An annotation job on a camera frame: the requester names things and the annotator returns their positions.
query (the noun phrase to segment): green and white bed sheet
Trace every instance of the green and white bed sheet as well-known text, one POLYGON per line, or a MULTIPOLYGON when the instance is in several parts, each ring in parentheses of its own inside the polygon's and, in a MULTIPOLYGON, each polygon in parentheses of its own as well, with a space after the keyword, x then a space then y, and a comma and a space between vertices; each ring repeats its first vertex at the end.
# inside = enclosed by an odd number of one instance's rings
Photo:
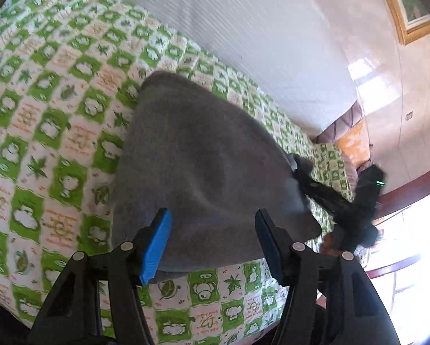
MULTIPOLYGON (((251 80, 120 0, 7 0, 0 10, 0 304, 27 326, 71 255, 110 250, 108 201, 140 85, 176 72, 246 110, 350 199, 340 151, 313 145, 251 80)), ((311 201, 322 225, 328 214, 311 201)), ((308 244, 317 250, 319 240, 308 244)), ((112 335, 107 285, 101 307, 112 335)), ((139 290, 157 343, 252 342, 287 289, 257 260, 139 290)))

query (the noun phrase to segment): gray pillowcase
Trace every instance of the gray pillowcase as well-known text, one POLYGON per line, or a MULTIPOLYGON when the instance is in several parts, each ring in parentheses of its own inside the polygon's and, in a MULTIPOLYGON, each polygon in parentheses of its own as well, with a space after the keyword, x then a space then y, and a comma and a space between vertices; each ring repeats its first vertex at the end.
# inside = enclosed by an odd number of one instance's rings
POLYGON ((160 207, 173 214, 161 273, 264 257, 259 208, 295 241, 319 236, 285 153, 246 112, 166 72, 152 74, 138 97, 117 169, 113 246, 133 239, 160 207))

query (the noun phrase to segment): picture frame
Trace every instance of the picture frame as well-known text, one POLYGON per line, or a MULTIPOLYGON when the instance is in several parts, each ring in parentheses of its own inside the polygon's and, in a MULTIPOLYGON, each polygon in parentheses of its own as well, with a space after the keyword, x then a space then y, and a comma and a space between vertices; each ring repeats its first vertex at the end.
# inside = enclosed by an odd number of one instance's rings
POLYGON ((386 0, 400 44, 408 45, 430 33, 430 14, 420 0, 386 0))

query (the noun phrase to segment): golden picture frame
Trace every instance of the golden picture frame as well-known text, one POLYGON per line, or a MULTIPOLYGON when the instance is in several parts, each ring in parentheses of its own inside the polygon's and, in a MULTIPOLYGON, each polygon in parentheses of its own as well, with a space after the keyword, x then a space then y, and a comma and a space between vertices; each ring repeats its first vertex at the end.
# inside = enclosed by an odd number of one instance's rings
POLYGON ((386 0, 400 44, 408 45, 430 33, 430 15, 419 0, 386 0))

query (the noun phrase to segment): orange cushion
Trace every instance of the orange cushion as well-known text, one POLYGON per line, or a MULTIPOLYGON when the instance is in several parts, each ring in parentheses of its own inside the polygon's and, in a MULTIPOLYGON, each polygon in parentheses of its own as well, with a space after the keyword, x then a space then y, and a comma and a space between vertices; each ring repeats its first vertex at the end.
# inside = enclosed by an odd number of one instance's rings
POLYGON ((370 139, 365 118, 347 131, 335 144, 350 158, 356 168, 368 161, 370 139))

